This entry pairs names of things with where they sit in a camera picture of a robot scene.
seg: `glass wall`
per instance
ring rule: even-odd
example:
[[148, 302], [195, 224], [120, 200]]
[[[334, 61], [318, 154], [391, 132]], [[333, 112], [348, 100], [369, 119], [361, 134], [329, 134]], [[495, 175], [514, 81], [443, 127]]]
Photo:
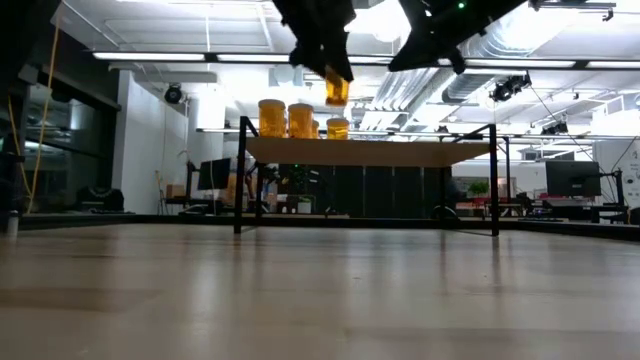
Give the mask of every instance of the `glass wall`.
[[87, 187], [111, 186], [115, 114], [94, 109], [55, 90], [50, 95], [45, 86], [32, 86], [24, 154], [25, 172], [30, 185], [36, 169], [47, 97], [49, 110], [44, 123], [31, 212], [80, 211], [78, 191]]

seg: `ceiling pipe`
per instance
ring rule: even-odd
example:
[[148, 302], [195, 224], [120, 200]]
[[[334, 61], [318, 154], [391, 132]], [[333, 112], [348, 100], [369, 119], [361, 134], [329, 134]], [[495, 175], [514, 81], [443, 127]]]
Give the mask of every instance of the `ceiling pipe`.
[[426, 84], [431, 77], [436, 73], [435, 69], [420, 69], [418, 76], [415, 76], [413, 80], [407, 86], [407, 91], [398, 100], [398, 108], [406, 109], [411, 101], [420, 94], [420, 84]]
[[402, 71], [398, 73], [398, 76], [396, 77], [395, 81], [391, 85], [391, 89], [389, 91], [389, 94], [391, 96], [387, 97], [382, 102], [382, 108], [386, 110], [393, 109], [392, 104], [396, 101], [398, 96], [402, 94], [403, 90], [406, 91], [406, 84], [411, 81], [413, 75], [414, 75], [413, 71]]
[[[554, 23], [549, 14], [539, 16], [526, 4], [492, 23], [484, 37], [476, 35], [461, 45], [464, 56], [475, 54], [483, 57], [523, 57], [528, 56], [547, 41], [551, 40], [571, 20], [565, 16]], [[443, 118], [454, 114], [471, 94], [486, 85], [494, 75], [462, 74], [456, 76], [449, 69], [440, 69], [424, 86], [422, 93], [409, 106], [409, 118], [421, 124], [435, 126]], [[431, 106], [428, 103], [453, 103], [454, 106]]]
[[[522, 4], [487, 27], [485, 36], [475, 35], [461, 45], [464, 57], [528, 57], [553, 39], [571, 21], [565, 12], [537, 13]], [[462, 74], [442, 93], [445, 102], [466, 101], [495, 75]]]
[[371, 101], [371, 107], [374, 109], [381, 109], [382, 102], [389, 96], [389, 92], [391, 89], [391, 85], [393, 81], [395, 81], [398, 77], [398, 73], [386, 73], [384, 76], [384, 80], [382, 81], [382, 85], [378, 88], [376, 95], [373, 97]]

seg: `table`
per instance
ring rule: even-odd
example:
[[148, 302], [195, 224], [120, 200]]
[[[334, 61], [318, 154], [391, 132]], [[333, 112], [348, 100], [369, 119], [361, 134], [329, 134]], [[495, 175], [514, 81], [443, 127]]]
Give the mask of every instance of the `table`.
[[[249, 130], [253, 137], [247, 136]], [[461, 140], [482, 139], [480, 133], [489, 130], [489, 143], [459, 143]], [[452, 142], [444, 138], [454, 137]], [[264, 166], [266, 164], [305, 164], [336, 166], [394, 166], [446, 168], [458, 162], [490, 154], [491, 172], [491, 235], [498, 236], [498, 157], [497, 132], [495, 124], [488, 124], [468, 134], [443, 134], [440, 142], [390, 142], [326, 139], [285, 139], [262, 138], [248, 117], [240, 117], [240, 136], [238, 141], [238, 164], [245, 163], [245, 153], [249, 152], [258, 168], [257, 206], [262, 202]], [[236, 174], [234, 233], [240, 234], [243, 225], [242, 216], [242, 179], [244, 166], [239, 166]], [[440, 203], [445, 203], [445, 175], [440, 172]], [[262, 214], [256, 211], [256, 220]]]

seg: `orange translucent jar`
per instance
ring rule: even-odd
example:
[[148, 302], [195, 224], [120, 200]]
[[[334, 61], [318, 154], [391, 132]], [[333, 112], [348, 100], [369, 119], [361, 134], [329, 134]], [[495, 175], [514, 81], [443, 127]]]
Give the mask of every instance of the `orange translucent jar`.
[[346, 106], [349, 101], [349, 83], [327, 66], [327, 100], [329, 106]]
[[311, 123], [311, 138], [312, 139], [318, 139], [318, 128], [320, 127], [320, 123], [313, 120], [313, 122]]
[[327, 139], [349, 139], [349, 121], [347, 119], [327, 120]]
[[260, 136], [285, 137], [287, 121], [284, 117], [285, 105], [280, 100], [265, 99], [258, 103], [260, 108]]
[[289, 105], [289, 137], [310, 139], [313, 123], [313, 106], [307, 104]]

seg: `wooden tabletop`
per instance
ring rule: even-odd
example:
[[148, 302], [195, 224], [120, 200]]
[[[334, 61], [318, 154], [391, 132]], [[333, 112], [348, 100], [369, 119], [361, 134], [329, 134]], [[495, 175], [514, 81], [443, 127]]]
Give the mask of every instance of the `wooden tabletop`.
[[264, 164], [448, 167], [489, 152], [487, 144], [248, 138]]

